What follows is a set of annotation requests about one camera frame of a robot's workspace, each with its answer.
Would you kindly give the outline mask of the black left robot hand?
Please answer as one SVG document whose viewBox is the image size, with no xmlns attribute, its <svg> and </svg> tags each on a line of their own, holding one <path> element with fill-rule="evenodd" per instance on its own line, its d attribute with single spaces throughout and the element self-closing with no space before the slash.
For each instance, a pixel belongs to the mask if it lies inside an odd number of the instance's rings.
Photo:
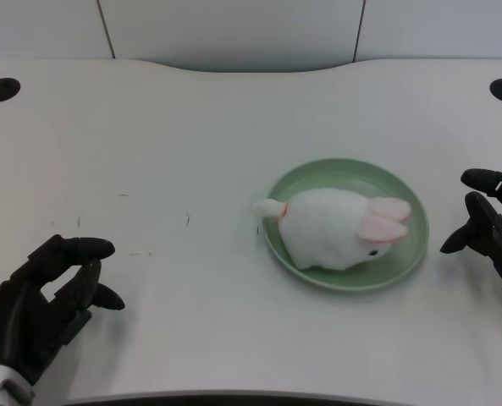
<svg viewBox="0 0 502 406">
<path fill-rule="evenodd" d="M 91 319 L 90 307 L 123 310 L 99 282 L 102 260 L 114 251 L 106 239 L 56 234 L 31 253 L 0 285 L 0 365 L 34 385 Z"/>
</svg>

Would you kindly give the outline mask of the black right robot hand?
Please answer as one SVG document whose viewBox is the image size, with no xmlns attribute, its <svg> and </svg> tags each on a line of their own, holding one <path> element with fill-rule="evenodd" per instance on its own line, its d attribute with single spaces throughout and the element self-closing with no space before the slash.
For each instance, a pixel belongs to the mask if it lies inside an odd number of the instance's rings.
<svg viewBox="0 0 502 406">
<path fill-rule="evenodd" d="M 445 240 L 440 251 L 452 254 L 468 247 L 490 258 L 502 279 L 502 216 L 488 201 L 492 197 L 502 204 L 502 173 L 467 169 L 461 182 L 473 189 L 465 196 L 469 219 Z"/>
</svg>

